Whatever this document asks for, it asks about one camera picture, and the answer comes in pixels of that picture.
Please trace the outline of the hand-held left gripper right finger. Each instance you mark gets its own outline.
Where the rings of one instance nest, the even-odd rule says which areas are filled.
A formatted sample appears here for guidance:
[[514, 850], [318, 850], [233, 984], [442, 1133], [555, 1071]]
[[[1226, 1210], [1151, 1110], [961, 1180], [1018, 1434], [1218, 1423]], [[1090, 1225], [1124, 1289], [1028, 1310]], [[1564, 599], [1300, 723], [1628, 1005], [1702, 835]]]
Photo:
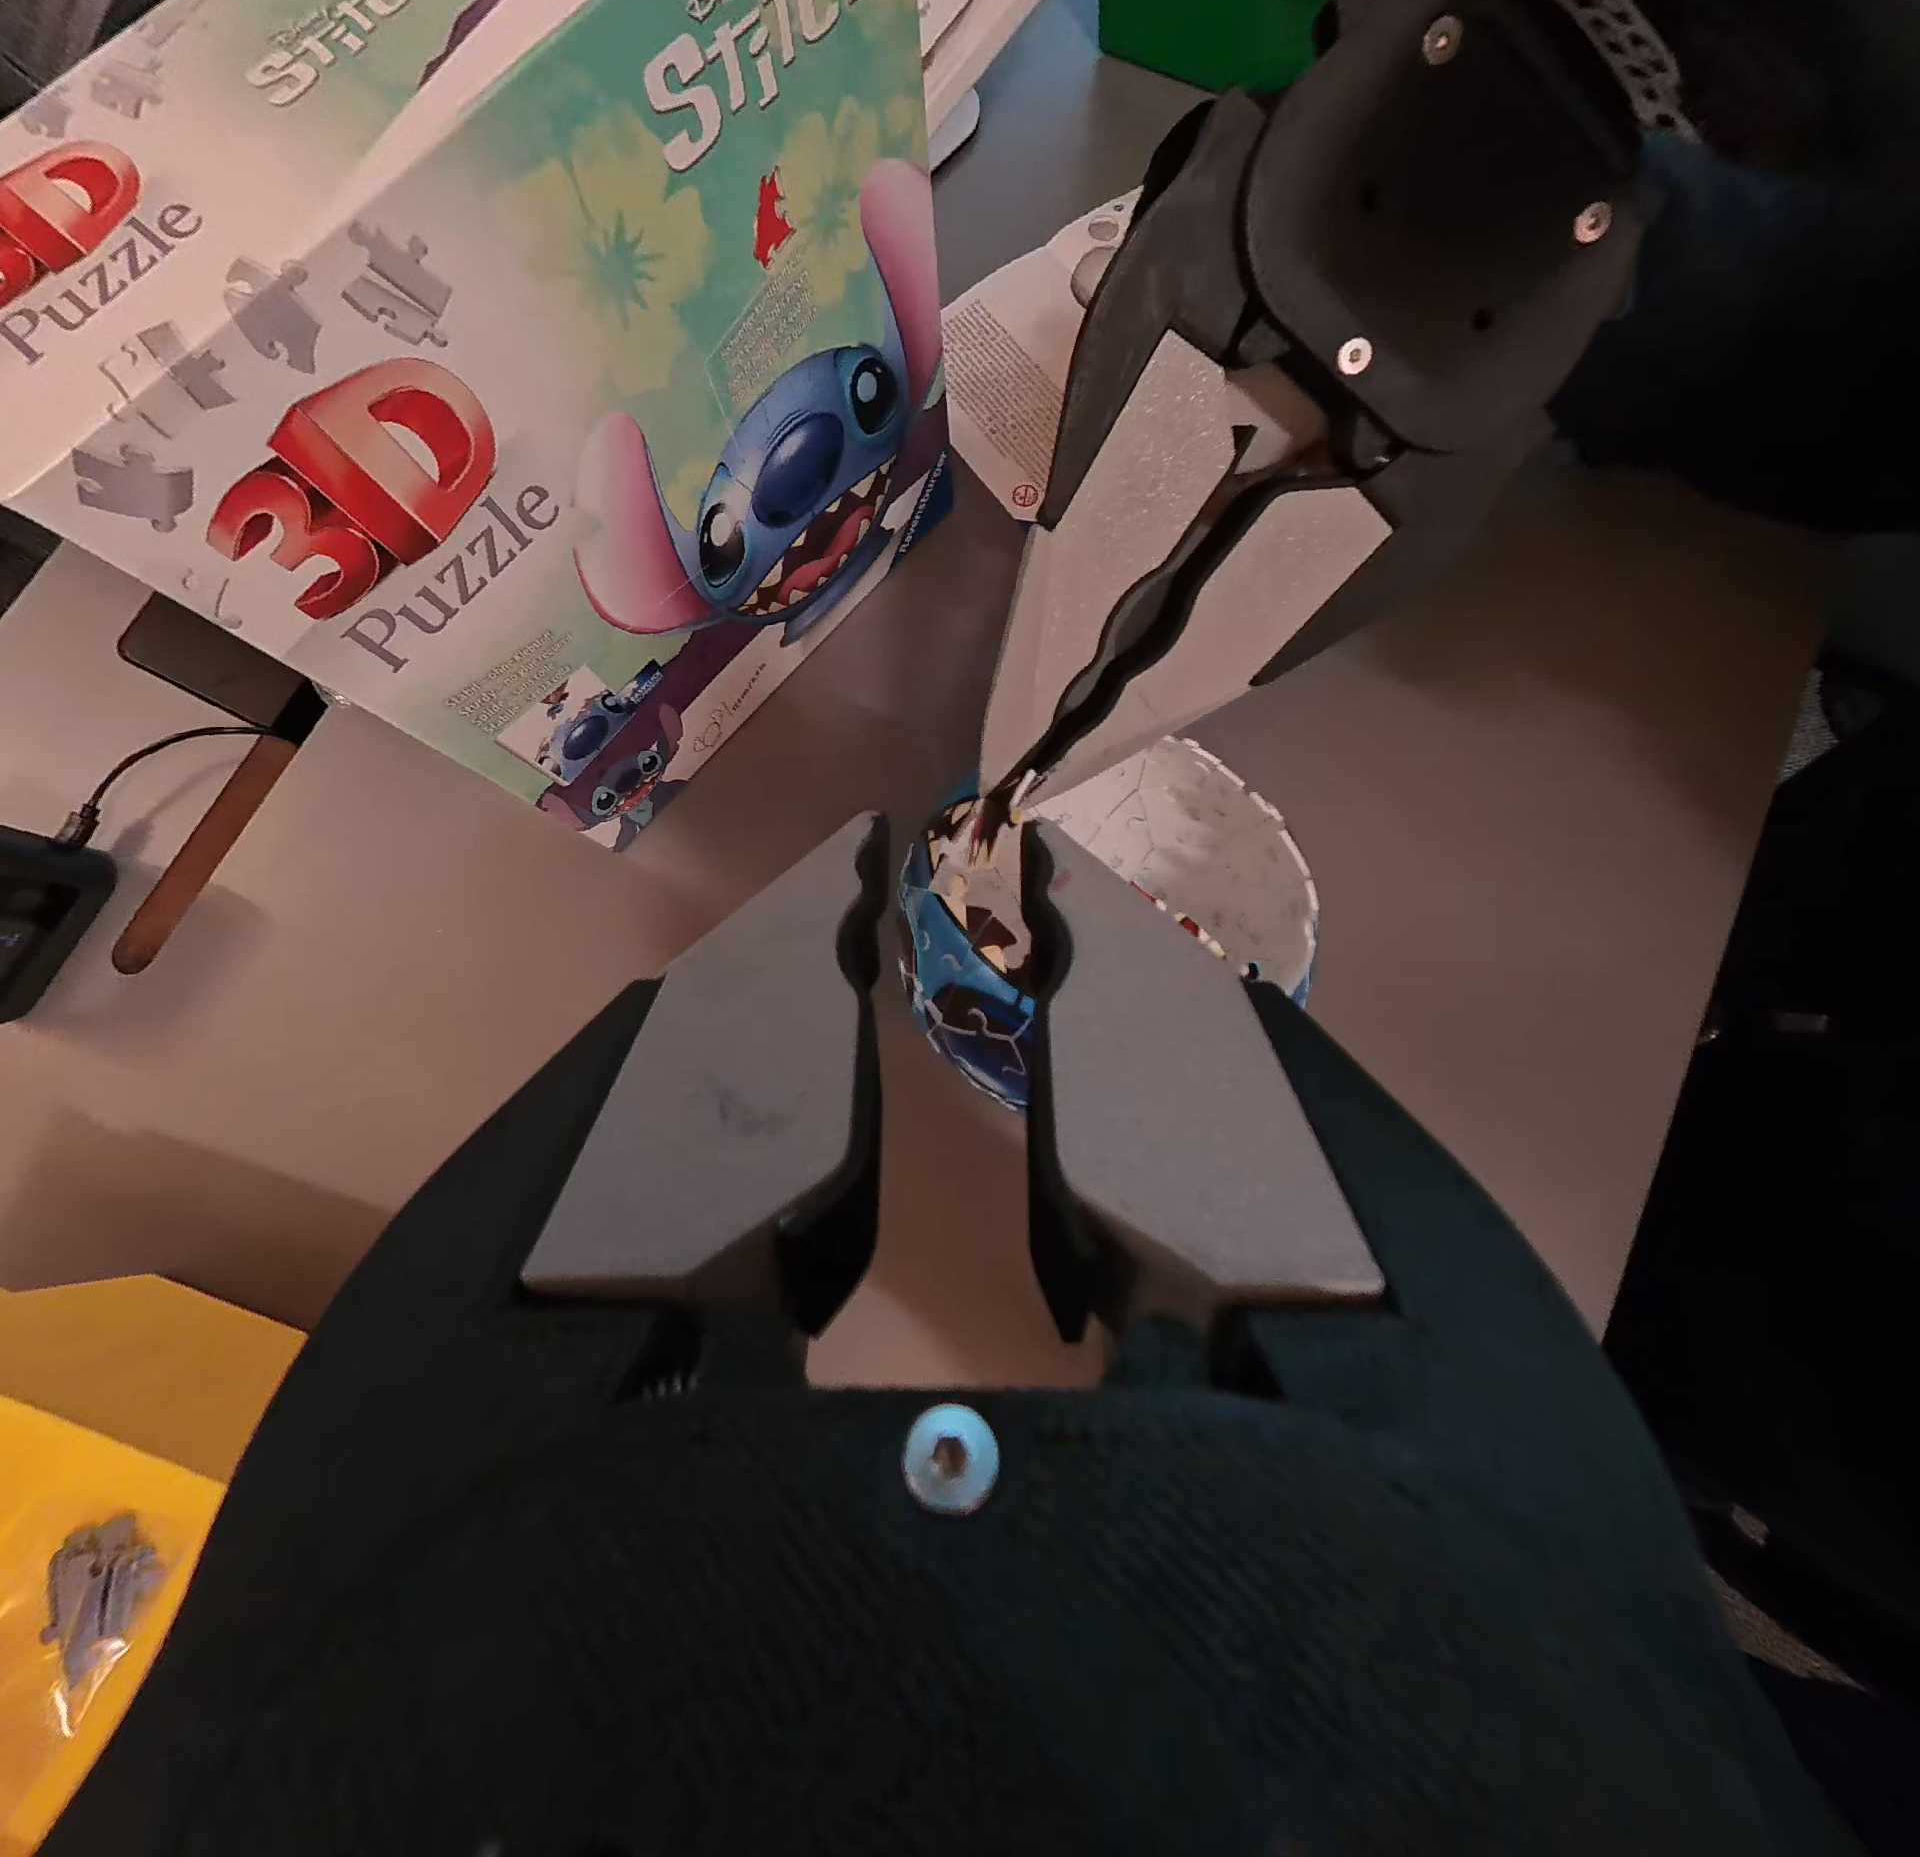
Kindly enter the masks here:
[[1041, 818], [1020, 899], [1028, 1243], [1061, 1340], [1379, 1304], [1385, 1276], [1234, 965]]

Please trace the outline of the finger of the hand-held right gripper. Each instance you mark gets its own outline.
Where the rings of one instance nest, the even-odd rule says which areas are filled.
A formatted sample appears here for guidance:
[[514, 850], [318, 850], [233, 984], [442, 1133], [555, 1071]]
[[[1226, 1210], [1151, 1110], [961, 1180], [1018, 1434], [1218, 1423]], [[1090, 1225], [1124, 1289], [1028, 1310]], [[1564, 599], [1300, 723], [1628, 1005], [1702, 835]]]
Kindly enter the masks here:
[[1113, 609], [1175, 553], [1240, 455], [1224, 367], [1165, 333], [1061, 522], [1028, 530], [982, 725], [982, 794], [1035, 770]]
[[1018, 583], [1018, 802], [1059, 795], [1255, 687], [1392, 536], [1350, 483], [1235, 480], [1165, 562], [1115, 591], [1115, 551], [1090, 577], [1084, 532], [1035, 530]]

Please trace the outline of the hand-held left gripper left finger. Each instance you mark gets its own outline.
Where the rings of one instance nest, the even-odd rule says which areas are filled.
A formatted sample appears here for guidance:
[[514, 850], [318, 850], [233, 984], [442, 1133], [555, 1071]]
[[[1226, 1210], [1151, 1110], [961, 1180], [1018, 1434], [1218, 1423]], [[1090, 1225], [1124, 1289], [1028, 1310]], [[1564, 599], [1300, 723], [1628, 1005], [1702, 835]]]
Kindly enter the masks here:
[[522, 1269], [562, 1301], [817, 1337], [878, 1244], [889, 818], [864, 812], [676, 958]]

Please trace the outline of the blue puzzle ball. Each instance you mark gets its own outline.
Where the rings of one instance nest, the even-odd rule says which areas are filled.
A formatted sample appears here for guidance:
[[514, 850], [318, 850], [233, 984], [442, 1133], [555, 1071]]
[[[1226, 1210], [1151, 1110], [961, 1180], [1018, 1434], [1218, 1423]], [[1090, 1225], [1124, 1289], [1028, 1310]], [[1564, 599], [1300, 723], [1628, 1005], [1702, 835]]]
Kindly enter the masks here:
[[[949, 792], [900, 868], [900, 980], [929, 1044], [980, 1092], [1025, 1115], [1035, 941], [1020, 899], [1020, 814], [972, 844], [974, 775]], [[1063, 792], [1039, 815], [1214, 958], [1305, 1005], [1322, 902], [1284, 814], [1194, 740], [1165, 739]]]

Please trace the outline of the printed puzzle box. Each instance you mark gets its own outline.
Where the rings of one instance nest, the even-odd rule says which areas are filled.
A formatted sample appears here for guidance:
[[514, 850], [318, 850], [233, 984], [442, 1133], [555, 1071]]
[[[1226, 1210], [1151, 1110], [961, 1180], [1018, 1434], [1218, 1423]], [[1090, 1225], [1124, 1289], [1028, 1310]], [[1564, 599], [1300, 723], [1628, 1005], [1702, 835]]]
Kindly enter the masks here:
[[5, 522], [630, 849], [950, 498], [917, 0], [166, 0], [5, 119]]

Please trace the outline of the white instruction sheet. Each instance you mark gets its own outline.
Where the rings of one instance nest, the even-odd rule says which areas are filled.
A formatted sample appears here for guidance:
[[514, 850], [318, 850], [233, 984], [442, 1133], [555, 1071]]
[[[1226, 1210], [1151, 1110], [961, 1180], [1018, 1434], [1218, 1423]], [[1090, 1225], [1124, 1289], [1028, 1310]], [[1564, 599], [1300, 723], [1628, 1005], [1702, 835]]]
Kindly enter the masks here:
[[1139, 204], [1105, 200], [944, 310], [953, 449], [1018, 523], [1044, 504], [1076, 336]]

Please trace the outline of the white flat object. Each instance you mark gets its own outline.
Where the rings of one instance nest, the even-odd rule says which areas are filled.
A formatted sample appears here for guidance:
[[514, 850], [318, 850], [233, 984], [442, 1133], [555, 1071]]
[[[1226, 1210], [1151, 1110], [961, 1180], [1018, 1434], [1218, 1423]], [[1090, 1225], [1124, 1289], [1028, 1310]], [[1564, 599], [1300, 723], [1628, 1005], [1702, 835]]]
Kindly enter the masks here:
[[929, 167], [976, 133], [980, 83], [1044, 0], [920, 0]]

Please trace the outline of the thin brown stick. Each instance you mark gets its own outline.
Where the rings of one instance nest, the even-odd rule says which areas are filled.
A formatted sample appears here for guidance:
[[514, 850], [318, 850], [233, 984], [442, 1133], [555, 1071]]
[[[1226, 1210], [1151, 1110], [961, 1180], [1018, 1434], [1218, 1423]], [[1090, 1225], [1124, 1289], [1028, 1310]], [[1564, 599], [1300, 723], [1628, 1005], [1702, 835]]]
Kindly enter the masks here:
[[158, 962], [299, 749], [282, 737], [255, 740], [122, 928], [108, 953], [117, 974], [143, 974]]

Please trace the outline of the yellow plastic bin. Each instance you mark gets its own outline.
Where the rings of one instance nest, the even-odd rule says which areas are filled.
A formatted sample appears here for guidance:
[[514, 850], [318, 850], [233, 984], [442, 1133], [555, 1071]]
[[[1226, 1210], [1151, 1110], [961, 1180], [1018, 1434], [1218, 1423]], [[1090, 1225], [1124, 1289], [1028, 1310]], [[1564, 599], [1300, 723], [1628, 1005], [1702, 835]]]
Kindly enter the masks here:
[[[35, 1853], [153, 1668], [229, 1478], [306, 1343], [153, 1274], [2, 1293], [2, 1851]], [[166, 1580], [76, 1738], [54, 1715], [46, 1564], [134, 1509]]]

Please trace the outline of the dark flat pad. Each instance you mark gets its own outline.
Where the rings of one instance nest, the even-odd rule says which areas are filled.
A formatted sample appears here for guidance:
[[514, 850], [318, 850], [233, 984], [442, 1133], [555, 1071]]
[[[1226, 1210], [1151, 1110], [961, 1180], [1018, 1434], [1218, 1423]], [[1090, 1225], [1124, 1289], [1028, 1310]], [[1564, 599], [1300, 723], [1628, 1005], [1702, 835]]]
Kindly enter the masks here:
[[307, 740], [330, 709], [328, 696], [285, 661], [168, 597], [148, 597], [115, 647], [132, 670], [292, 745]]

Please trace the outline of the grey power bank with display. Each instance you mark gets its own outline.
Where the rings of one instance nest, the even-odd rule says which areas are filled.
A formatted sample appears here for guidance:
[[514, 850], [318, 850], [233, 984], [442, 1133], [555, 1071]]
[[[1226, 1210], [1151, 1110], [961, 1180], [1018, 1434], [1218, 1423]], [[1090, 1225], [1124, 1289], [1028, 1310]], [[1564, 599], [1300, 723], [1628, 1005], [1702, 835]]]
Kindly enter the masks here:
[[41, 1003], [115, 887], [107, 854], [2, 826], [5, 1025]]

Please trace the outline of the clear bag of grey parts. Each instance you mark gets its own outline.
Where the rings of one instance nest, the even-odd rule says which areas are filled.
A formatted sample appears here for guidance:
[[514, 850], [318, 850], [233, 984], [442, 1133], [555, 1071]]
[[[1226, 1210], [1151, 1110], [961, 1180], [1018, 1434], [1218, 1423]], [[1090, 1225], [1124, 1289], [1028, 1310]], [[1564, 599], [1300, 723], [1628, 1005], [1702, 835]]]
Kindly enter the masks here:
[[64, 1738], [77, 1736], [164, 1580], [164, 1558], [134, 1509], [80, 1528], [56, 1548], [41, 1643], [56, 1652], [54, 1715]]

